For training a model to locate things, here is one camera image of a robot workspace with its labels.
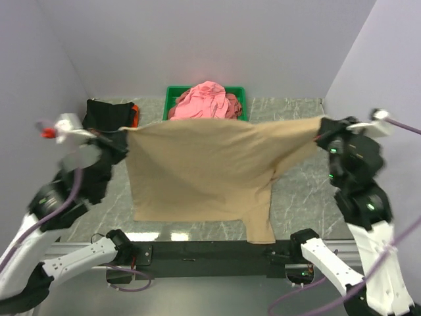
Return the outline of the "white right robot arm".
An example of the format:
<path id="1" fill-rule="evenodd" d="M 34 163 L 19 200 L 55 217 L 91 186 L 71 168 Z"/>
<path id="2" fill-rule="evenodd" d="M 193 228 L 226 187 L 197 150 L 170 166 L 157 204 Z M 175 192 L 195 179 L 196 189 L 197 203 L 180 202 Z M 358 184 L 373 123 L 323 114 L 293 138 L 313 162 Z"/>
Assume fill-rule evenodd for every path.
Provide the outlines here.
<path id="1" fill-rule="evenodd" d="M 378 111 L 370 122 L 324 117 L 315 139 L 328 153 L 334 199 L 363 272 L 350 268 L 311 229 L 292 234 L 288 248 L 292 260 L 313 264 L 336 287 L 348 315 L 420 314 L 403 280 L 396 248 L 402 238 L 394 233 L 389 198 L 375 181 L 385 165 L 376 138 L 390 134 L 389 122 L 386 111 Z"/>

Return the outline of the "beige t shirt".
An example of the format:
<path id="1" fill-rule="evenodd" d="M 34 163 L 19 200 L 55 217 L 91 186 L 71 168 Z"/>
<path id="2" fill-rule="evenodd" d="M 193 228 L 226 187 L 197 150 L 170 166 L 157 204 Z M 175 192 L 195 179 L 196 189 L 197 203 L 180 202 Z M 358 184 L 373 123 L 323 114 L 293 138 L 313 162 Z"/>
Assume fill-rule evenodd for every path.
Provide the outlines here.
<path id="1" fill-rule="evenodd" d="M 242 221 L 252 244 L 272 244 L 273 184 L 316 153 L 318 117 L 252 124 L 166 120 L 127 129 L 135 221 Z"/>

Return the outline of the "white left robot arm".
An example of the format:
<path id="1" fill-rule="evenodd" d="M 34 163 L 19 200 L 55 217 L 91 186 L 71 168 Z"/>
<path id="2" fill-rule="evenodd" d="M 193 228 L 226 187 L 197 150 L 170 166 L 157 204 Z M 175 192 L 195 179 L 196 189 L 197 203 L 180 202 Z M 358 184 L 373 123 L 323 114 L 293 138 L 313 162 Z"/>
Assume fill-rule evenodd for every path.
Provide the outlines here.
<path id="1" fill-rule="evenodd" d="M 62 257 L 43 258 L 63 232 L 87 213 L 89 203 L 101 202 L 113 166 L 128 149 L 124 132 L 46 128 L 42 136 L 69 143 L 70 152 L 60 160 L 56 177 L 29 203 L 19 231 L 1 256 L 2 315 L 27 312 L 63 282 L 97 265 L 125 264 L 134 254 L 132 242 L 117 229 Z"/>

